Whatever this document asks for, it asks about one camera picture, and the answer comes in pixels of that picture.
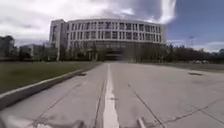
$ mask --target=white lane line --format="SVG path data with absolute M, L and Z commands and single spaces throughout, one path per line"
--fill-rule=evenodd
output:
M 108 64 L 105 108 L 103 113 L 103 128 L 119 128 L 117 111 L 115 109 L 115 101 L 113 99 L 115 99 L 113 94 L 113 82 L 110 64 Z

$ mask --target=grass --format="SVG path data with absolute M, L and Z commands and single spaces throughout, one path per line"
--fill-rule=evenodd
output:
M 155 65 L 224 73 L 224 64 L 156 63 Z
M 75 71 L 88 62 L 0 63 L 0 93 Z

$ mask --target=building facade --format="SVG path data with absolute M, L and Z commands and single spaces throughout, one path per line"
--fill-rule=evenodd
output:
M 161 24 L 121 20 L 87 19 L 51 22 L 50 43 L 70 49 L 124 48 L 127 44 L 166 43 L 165 26 Z

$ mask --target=building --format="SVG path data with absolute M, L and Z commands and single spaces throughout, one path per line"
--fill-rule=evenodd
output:
M 40 49 L 42 48 L 42 45 L 36 45 L 36 44 L 27 44 L 20 46 L 20 50 L 24 53 L 30 54 L 32 58 L 34 58 L 36 55 L 40 53 Z
M 120 48 L 146 43 L 166 44 L 165 26 L 123 19 L 54 20 L 49 42 L 66 51 Z
M 14 39 L 12 36 L 0 36 L 0 59 L 9 57 L 15 50 Z

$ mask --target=road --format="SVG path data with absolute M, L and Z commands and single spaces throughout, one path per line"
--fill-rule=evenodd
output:
M 5 110 L 10 128 L 223 128 L 224 74 L 104 63 Z

